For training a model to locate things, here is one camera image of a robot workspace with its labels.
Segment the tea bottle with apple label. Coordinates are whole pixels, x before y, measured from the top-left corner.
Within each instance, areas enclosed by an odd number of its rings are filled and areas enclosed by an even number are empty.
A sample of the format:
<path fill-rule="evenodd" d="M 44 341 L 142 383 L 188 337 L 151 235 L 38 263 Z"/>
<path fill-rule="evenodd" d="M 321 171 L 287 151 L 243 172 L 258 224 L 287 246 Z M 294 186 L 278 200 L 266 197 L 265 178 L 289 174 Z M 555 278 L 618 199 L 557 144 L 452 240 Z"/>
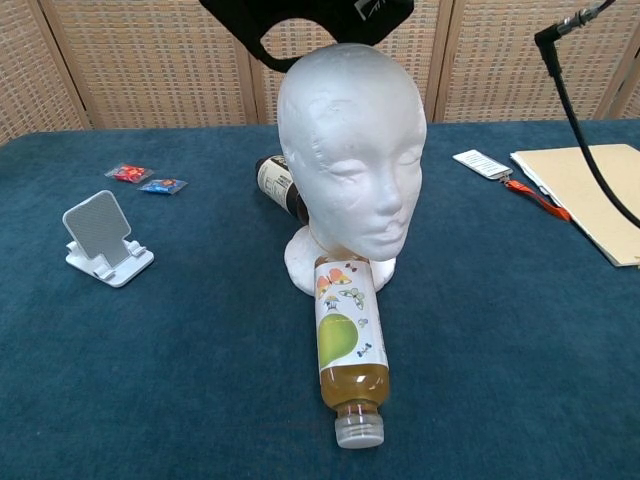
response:
<path fill-rule="evenodd" d="M 336 442 L 344 449 L 377 447 L 384 442 L 379 407 L 389 395 L 389 365 L 370 263 L 321 256 L 314 286 L 320 389 L 336 414 Z"/>

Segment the wicker folding screen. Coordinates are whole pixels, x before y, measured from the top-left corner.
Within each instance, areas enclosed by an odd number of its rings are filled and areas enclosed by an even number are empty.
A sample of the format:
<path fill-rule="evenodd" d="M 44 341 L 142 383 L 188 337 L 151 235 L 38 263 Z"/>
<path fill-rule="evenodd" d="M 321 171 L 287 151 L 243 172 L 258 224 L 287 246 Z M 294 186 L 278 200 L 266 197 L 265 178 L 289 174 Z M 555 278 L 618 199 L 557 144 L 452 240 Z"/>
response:
<path fill-rule="evenodd" d="M 379 44 L 432 122 L 560 119 L 537 31 L 602 0 L 415 0 Z M 640 118 L 640 0 L 557 44 L 580 119 Z M 282 76 L 199 0 L 0 0 L 0 145 L 40 131 L 271 124 Z"/>

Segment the white foam mannequin head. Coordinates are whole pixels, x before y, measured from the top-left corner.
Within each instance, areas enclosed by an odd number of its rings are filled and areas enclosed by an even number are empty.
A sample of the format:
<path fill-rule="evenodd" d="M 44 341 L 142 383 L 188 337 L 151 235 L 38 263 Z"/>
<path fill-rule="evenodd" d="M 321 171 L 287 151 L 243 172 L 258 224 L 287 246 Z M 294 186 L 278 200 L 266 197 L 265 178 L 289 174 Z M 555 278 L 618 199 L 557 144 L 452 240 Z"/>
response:
<path fill-rule="evenodd" d="M 422 185 L 427 125 L 413 78 L 367 45 L 317 49 L 286 73 L 277 127 L 309 216 L 285 248 L 291 281 L 313 295 L 316 259 L 355 253 L 370 261 L 383 288 Z"/>

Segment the white badge card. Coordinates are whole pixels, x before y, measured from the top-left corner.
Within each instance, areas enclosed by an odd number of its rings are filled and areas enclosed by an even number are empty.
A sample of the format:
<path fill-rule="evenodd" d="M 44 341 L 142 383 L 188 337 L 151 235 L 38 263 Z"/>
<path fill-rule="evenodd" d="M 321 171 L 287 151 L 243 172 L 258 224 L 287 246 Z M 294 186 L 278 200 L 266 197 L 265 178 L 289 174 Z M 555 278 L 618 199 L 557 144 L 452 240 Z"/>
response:
<path fill-rule="evenodd" d="M 454 154 L 452 158 L 488 180 L 501 180 L 513 173 L 511 168 L 475 149 Z"/>

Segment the black baseball cap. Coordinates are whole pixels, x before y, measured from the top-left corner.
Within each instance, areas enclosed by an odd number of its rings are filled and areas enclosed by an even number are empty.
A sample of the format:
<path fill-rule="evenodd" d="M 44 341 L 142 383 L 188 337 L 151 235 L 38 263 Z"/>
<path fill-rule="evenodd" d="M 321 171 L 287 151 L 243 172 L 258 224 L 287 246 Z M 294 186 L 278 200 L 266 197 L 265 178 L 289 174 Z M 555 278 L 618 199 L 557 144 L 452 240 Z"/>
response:
<path fill-rule="evenodd" d="M 295 57 L 278 59 L 262 38 L 276 24 L 304 19 L 325 29 L 338 43 L 374 46 L 414 11 L 414 0 L 198 0 L 199 3 L 268 68 L 287 72 Z"/>

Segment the blue candy packet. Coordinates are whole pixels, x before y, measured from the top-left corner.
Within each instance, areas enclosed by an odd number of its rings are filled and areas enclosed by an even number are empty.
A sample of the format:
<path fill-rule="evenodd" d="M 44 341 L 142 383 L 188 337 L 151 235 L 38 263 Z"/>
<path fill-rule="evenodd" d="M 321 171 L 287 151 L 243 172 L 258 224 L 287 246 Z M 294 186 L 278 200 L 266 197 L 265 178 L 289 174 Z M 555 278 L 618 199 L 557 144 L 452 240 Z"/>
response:
<path fill-rule="evenodd" d="M 139 191 L 161 195 L 174 195 L 186 187 L 188 183 L 175 178 L 154 179 L 144 183 Z"/>

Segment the red candy packet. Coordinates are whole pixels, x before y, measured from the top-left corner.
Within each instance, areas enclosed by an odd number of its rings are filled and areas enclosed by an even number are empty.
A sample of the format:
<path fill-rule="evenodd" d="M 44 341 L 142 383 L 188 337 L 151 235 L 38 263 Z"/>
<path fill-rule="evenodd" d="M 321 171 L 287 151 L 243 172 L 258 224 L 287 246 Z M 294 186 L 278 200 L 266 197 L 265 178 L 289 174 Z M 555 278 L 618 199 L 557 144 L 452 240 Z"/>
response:
<path fill-rule="evenodd" d="M 132 184 L 138 184 L 149 178 L 154 171 L 150 168 L 121 163 L 108 170 L 104 176 Z"/>

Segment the blue felt table cover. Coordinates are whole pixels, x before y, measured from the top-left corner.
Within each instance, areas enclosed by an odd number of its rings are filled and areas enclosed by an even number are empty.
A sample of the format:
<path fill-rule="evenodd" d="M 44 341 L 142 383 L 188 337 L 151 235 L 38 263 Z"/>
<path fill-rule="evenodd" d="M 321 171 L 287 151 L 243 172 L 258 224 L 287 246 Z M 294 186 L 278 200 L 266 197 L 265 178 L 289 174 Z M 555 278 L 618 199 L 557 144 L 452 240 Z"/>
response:
<path fill-rule="evenodd" d="M 338 447 L 298 221 L 256 186 L 271 126 L 31 134 L 0 147 L 0 480 L 640 480 L 640 269 L 452 156 L 567 147 L 563 122 L 433 124 L 379 305 L 385 441 Z M 124 163 L 138 184 L 104 174 Z M 154 179 L 174 195 L 139 191 Z M 154 261 L 69 265 L 111 191 Z"/>

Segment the white phone stand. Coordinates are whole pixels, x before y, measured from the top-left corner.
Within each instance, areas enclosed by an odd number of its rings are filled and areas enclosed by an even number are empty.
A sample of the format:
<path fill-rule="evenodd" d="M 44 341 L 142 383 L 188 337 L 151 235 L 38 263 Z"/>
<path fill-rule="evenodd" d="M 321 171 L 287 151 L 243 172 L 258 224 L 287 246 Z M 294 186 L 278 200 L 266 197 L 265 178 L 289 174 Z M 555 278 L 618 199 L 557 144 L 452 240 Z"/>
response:
<path fill-rule="evenodd" d="M 126 240 L 131 227 L 109 190 L 67 210 L 62 222 L 72 237 L 66 262 L 113 288 L 126 285 L 154 261 L 145 246 Z"/>

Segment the beige paper folder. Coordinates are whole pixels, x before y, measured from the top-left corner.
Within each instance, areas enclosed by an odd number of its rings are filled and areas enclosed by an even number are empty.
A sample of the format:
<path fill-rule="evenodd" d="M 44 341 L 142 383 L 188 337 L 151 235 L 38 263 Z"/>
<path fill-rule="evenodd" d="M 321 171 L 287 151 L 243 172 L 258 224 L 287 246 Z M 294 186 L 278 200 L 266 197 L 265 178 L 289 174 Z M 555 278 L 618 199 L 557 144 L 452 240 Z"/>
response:
<path fill-rule="evenodd" d="M 640 151 L 627 144 L 592 145 L 609 187 L 640 219 Z M 640 268 L 640 227 L 606 197 L 578 147 L 516 151 L 512 160 L 617 266 Z"/>

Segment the dark bottle with white label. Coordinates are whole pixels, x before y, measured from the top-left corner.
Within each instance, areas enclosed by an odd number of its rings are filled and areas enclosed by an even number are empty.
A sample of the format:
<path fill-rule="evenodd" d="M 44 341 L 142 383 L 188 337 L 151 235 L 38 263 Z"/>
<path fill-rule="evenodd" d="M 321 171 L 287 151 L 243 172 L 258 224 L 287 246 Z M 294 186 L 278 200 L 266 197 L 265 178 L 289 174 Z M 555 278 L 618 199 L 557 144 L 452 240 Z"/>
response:
<path fill-rule="evenodd" d="M 259 189 L 303 225 L 309 223 L 306 205 L 293 181 L 282 154 L 270 155 L 256 162 Z"/>

